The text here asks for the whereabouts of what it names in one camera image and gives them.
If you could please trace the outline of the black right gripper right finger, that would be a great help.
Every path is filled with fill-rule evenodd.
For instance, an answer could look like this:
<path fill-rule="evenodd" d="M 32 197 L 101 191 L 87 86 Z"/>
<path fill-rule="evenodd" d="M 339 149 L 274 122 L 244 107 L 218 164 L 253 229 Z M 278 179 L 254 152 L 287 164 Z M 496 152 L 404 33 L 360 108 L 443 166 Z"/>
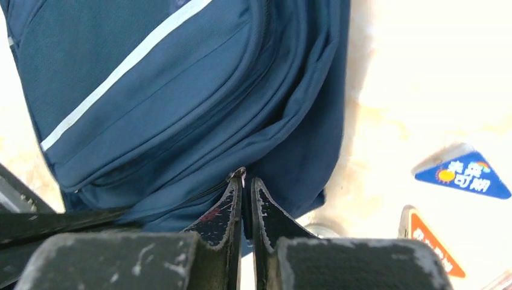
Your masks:
<path fill-rule="evenodd" d="M 436 254 L 409 239 L 319 238 L 251 184 L 257 289 L 452 289 Z"/>

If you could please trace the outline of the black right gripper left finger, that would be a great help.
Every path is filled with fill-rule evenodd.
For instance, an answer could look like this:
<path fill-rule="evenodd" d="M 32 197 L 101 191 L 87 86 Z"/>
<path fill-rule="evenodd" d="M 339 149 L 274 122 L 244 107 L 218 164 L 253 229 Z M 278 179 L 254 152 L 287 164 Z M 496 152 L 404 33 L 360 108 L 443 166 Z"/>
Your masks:
<path fill-rule="evenodd" d="M 53 236 L 31 256 L 16 289 L 238 289 L 242 191 L 241 178 L 230 180 L 180 233 Z"/>

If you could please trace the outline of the navy blue student backpack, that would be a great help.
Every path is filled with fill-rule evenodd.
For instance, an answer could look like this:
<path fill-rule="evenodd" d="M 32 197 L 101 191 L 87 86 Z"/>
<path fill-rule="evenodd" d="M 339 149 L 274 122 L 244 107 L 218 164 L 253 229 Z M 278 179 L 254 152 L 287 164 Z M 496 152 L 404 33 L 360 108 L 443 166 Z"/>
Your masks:
<path fill-rule="evenodd" d="M 298 218 L 325 202 L 344 118 L 350 1 L 2 1 L 67 211 L 179 231 L 232 174 Z"/>

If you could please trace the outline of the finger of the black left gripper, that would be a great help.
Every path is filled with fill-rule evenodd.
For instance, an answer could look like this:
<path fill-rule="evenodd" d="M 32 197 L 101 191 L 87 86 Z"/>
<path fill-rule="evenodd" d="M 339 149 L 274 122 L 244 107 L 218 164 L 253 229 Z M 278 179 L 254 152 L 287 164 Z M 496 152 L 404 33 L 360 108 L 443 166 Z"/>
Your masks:
<path fill-rule="evenodd" d="M 54 210 L 1 164 L 1 213 L 54 213 Z"/>
<path fill-rule="evenodd" d="M 1 213 L 1 288 L 15 288 L 32 254 L 48 238 L 62 233 L 137 232 L 135 222 L 117 219 L 126 208 L 72 213 Z"/>

